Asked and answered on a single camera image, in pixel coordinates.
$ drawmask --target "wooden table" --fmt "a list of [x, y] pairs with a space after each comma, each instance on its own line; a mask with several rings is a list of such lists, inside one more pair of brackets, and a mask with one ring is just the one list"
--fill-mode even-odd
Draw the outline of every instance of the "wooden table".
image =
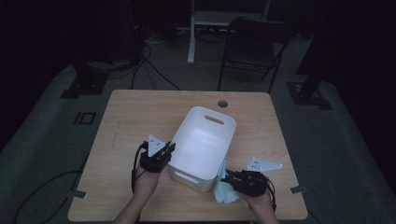
[[[225, 108], [219, 100], [228, 102]], [[203, 106], [235, 119], [228, 169], [240, 171], [252, 157], [283, 164], [265, 172], [276, 188], [279, 219], [304, 219], [307, 212], [270, 96], [257, 92], [113, 91], [78, 184], [85, 199], [74, 198], [71, 221], [113, 220], [132, 196], [134, 154], [153, 134], [171, 141], [191, 108]], [[217, 203], [213, 190], [201, 192], [171, 179], [167, 168], [141, 214], [142, 221], [254, 220], [247, 203]]]

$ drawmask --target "chair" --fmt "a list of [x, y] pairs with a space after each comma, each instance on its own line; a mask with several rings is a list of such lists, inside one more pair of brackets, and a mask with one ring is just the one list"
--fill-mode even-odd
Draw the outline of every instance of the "chair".
[[239, 17], [227, 28], [225, 48], [221, 62], [218, 91], [221, 88], [224, 67], [239, 67], [264, 72], [262, 80], [274, 69], [268, 93], [273, 87], [282, 53], [292, 39], [286, 23], [260, 21]]

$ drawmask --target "white plastic bin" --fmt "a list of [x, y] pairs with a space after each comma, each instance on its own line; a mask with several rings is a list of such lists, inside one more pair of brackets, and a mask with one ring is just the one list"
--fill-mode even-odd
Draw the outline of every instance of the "white plastic bin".
[[181, 123], [172, 143], [176, 143], [168, 163], [170, 176], [193, 189], [210, 191], [235, 131], [229, 116], [196, 106]]

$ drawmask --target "human arm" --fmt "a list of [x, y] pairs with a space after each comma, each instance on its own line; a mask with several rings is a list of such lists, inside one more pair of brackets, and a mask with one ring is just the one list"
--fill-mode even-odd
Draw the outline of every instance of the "human arm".
[[242, 198], [247, 202], [253, 215], [261, 224], [278, 224], [279, 221], [271, 204], [271, 194], [269, 189], [259, 197], [250, 197], [242, 194]]
[[133, 224], [137, 221], [146, 203], [158, 186], [160, 174], [147, 172], [138, 166], [135, 174], [137, 179], [134, 183], [134, 195], [116, 217], [113, 222], [114, 224]]

